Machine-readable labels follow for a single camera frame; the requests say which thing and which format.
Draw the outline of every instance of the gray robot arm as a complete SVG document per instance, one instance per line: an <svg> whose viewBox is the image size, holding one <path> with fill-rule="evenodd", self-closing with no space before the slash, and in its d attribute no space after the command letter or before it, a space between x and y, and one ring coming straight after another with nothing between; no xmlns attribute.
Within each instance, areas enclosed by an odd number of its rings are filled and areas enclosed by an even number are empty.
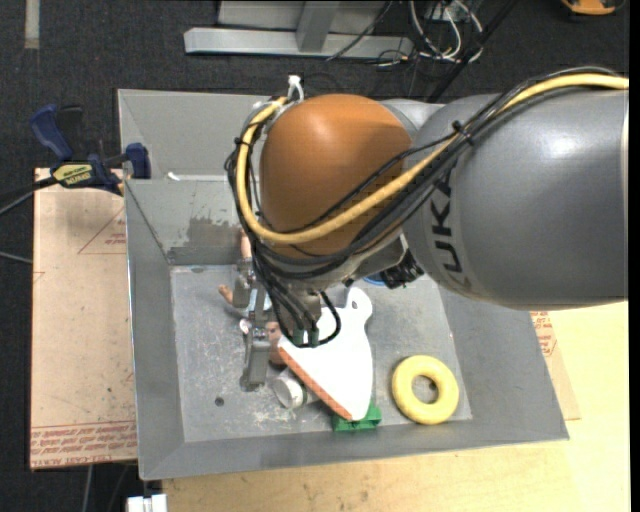
<svg viewBox="0 0 640 512"><path fill-rule="evenodd" d="M433 112L414 146L489 99ZM425 112L410 102L389 108L407 120ZM514 112L472 141L404 222L409 250L442 286L512 308L626 298L628 132L628 91L564 92Z"/></svg>

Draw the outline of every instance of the cardboard sheet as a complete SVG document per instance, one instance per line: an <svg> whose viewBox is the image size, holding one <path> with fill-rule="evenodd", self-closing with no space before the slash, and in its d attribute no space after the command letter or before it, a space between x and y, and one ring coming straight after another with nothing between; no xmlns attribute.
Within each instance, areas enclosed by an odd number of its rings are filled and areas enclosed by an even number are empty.
<svg viewBox="0 0 640 512"><path fill-rule="evenodd" d="M30 467L136 458L124 201L35 194Z"/></svg>
<svg viewBox="0 0 640 512"><path fill-rule="evenodd" d="M580 419L580 409L569 381L549 312L532 311L531 319L536 329L544 360L549 368L549 375L560 403L560 409L562 409L562 416L565 420L578 420Z"/></svg>

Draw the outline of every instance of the yellow ring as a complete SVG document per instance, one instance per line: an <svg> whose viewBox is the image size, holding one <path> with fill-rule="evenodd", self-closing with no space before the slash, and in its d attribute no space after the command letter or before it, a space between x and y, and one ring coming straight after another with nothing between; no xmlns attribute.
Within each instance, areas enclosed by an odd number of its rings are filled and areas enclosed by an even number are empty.
<svg viewBox="0 0 640 512"><path fill-rule="evenodd" d="M427 404L416 397L412 386L418 376L431 379L438 388L435 402ZM400 411L423 425L437 425L449 419L460 399L458 383L451 370L431 356L411 356L402 361L393 373L391 390Z"/></svg>

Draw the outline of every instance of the black zip tie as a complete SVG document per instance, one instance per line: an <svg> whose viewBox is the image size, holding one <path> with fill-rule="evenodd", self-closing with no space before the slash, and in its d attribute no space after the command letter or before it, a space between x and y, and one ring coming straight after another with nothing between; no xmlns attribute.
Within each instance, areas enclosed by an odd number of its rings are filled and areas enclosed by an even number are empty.
<svg viewBox="0 0 640 512"><path fill-rule="evenodd" d="M469 146L473 146L475 144L473 138L471 137L471 134L464 129L464 126L462 126L462 123L460 121L454 121L453 123L451 123L451 127L464 137L465 142L467 142Z"/></svg>
<svg viewBox="0 0 640 512"><path fill-rule="evenodd" d="M242 144L244 144L245 146L247 146L248 148L251 148L251 144L249 144L248 142L243 141L240 137L235 137L233 139L233 143L236 146L242 146Z"/></svg>

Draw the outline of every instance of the yellow cable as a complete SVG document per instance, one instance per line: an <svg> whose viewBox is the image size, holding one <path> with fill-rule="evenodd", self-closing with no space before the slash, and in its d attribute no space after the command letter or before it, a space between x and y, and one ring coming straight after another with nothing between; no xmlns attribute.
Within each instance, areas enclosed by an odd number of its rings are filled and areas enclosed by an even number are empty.
<svg viewBox="0 0 640 512"><path fill-rule="evenodd" d="M604 74L596 74L596 73L580 73L575 75L568 75L564 77L551 78L549 80L545 80L543 82L539 82L538 84L531 86L520 94L518 94L515 98L513 98L501 111L504 111L508 108L517 105L534 95L541 94L543 92L547 92L553 89L559 89L562 87L572 87L572 86L595 86L595 87L606 87L611 89L628 89L629 88L629 79L615 77ZM280 98L276 100L274 103L277 105L272 105L271 107L267 107L265 110L259 112L256 117L251 120L250 128L245 132L243 136L243 142L240 146L240 151L238 154L238 164L237 164L237 172L236 172L236 184L238 191L238 205L240 207L240 211L244 220L246 221L249 228L260 238L265 240L280 243L280 244L302 244L305 242L309 242L311 240L316 240L323 236L326 236L333 231L340 229L341 227L349 224L354 221L364 213L368 212L370 209L379 205L386 199L394 196L404 187L406 187L409 183L413 181L413 179L420 173L420 171L433 162L438 156L440 156L443 152L447 150L449 145L460 135L455 134L452 135L449 139L447 139L438 149L430 153L427 157L423 158L416 165L411 167L408 171L400 175L398 178L389 182L384 187L378 189L375 193L366 197L358 204L352 206L348 210L345 210L340 215L337 215L333 219L325 221L322 224L314 226L312 228L306 229L304 231L298 231L295 233L278 233L276 231L272 231L270 229L265 228L258 219L253 214L251 210L251 205L249 204L249 200L247 198L247 193L245 189L245 177L246 177L246 164L247 164L247 156L249 154L248 145L251 142L251 138L253 134L257 130L258 126L253 126L254 124L260 124L265 122L278 108L280 105L284 105L286 103L286 98Z"/></svg>

